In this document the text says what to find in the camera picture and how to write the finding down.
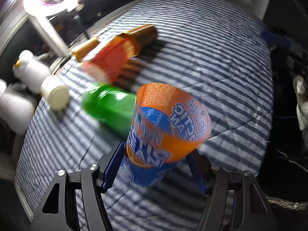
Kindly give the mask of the striped blue white quilt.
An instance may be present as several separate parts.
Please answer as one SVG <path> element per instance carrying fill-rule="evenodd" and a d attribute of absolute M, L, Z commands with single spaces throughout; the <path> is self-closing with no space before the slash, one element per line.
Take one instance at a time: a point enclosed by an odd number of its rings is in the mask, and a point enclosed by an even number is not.
<path fill-rule="evenodd" d="M 178 87 L 208 111 L 213 130 L 199 148 L 212 163 L 258 173 L 273 114 L 270 52 L 264 24 L 224 0 L 143 0 L 99 33 L 101 42 L 153 24 L 158 39 L 123 69 L 116 85 L 129 92 L 150 82 Z M 82 94 L 92 83 L 70 60 L 59 78 L 70 103 L 54 112 L 41 100 L 25 136 L 15 181 L 35 211 L 56 172 L 80 171 L 119 138 L 85 113 Z M 185 161 L 151 188 L 117 177 L 103 195 L 115 230 L 195 230 L 206 206 Z"/>

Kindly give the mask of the far gold paper cup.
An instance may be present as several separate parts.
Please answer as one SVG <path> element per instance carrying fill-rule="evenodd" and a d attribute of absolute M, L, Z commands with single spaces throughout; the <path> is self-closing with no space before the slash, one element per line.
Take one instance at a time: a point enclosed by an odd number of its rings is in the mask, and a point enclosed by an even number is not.
<path fill-rule="evenodd" d="M 82 62 L 83 58 L 91 52 L 93 49 L 95 49 L 100 44 L 100 41 L 97 37 L 92 37 L 89 40 L 86 40 L 85 42 L 73 47 L 70 51 L 74 55 L 74 57 L 77 59 L 78 62 Z"/>

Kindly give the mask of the blue orange Arctic Ocean cup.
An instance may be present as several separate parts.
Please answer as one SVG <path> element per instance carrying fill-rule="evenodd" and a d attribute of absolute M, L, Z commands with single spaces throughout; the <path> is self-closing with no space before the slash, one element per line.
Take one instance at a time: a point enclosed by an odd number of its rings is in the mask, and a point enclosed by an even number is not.
<path fill-rule="evenodd" d="M 136 94 L 120 176 L 143 187 L 155 185 L 205 142 L 211 129 L 209 114 L 192 95 L 168 84 L 143 85 Z"/>

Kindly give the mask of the red orange printed cup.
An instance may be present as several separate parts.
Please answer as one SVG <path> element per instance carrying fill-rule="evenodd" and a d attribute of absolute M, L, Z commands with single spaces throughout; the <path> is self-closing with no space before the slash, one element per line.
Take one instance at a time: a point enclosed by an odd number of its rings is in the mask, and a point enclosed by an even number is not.
<path fill-rule="evenodd" d="M 112 84 L 134 51 L 129 38 L 117 35 L 93 59 L 83 62 L 81 68 L 95 81 Z"/>

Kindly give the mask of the green plastic cup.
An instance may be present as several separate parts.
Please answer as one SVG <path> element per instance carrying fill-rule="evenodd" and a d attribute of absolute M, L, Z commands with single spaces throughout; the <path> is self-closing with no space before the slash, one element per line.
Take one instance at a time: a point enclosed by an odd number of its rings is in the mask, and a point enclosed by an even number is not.
<path fill-rule="evenodd" d="M 108 84 L 91 84 L 82 95 L 84 110 L 115 132 L 126 134 L 131 128 L 136 95 Z"/>

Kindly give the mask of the small penguin plush toy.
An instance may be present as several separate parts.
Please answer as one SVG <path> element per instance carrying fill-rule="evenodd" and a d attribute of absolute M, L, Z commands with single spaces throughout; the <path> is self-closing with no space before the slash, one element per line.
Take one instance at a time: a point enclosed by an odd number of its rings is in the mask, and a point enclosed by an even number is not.
<path fill-rule="evenodd" d="M 51 75 L 48 66 L 35 59 L 33 53 L 27 49 L 20 53 L 13 66 L 13 73 L 34 94 L 40 94 L 43 81 Z"/>

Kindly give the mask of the white fluffy plush toy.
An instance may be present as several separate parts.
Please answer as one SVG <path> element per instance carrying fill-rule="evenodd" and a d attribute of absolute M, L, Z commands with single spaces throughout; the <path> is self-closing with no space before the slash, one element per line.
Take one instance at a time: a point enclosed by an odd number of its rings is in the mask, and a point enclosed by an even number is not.
<path fill-rule="evenodd" d="M 302 76 L 296 76 L 293 79 L 293 87 L 297 99 L 296 115 L 299 128 L 303 131 L 307 128 L 307 84 Z"/>

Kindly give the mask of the white plastic cup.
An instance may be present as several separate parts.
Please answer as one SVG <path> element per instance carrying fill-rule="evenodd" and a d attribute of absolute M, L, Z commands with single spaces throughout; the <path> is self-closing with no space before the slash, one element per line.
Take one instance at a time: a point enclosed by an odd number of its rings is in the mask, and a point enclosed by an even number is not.
<path fill-rule="evenodd" d="M 69 103 L 69 90 L 55 75 L 45 78 L 41 84 L 41 93 L 52 110 L 62 110 Z"/>

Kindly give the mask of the large penguin plush toy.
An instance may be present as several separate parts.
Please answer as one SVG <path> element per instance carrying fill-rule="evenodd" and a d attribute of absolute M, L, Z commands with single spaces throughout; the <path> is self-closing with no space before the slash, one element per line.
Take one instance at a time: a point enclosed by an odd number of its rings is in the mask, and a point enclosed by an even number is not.
<path fill-rule="evenodd" d="M 10 129 L 24 135 L 27 132 L 35 106 L 26 98 L 10 93 L 7 83 L 1 79 L 1 119 Z"/>

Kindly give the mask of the near gold paper cup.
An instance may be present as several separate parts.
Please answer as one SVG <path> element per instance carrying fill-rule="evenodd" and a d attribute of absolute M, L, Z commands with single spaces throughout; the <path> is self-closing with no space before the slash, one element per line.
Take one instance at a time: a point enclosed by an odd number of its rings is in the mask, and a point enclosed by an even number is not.
<path fill-rule="evenodd" d="M 146 24 L 123 32 L 120 36 L 130 40 L 134 47 L 133 56 L 137 56 L 145 47 L 157 39 L 158 32 L 153 24 Z"/>

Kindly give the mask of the gold paper cup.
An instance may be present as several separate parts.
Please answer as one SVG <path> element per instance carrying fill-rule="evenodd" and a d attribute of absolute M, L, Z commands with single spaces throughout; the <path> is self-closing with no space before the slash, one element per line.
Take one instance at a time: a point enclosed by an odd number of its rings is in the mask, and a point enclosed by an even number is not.
<path fill-rule="evenodd" d="M 157 39 L 158 32 L 153 24 L 146 24 L 123 32 L 120 36 L 130 40 L 134 47 L 133 56 L 137 56 L 145 47 Z"/>
<path fill-rule="evenodd" d="M 85 42 L 73 47 L 70 51 L 74 55 L 74 57 L 77 59 L 78 62 L 82 62 L 83 58 L 91 52 L 93 49 L 95 49 L 100 44 L 100 41 L 97 37 L 92 37 L 89 40 L 86 40 Z"/>

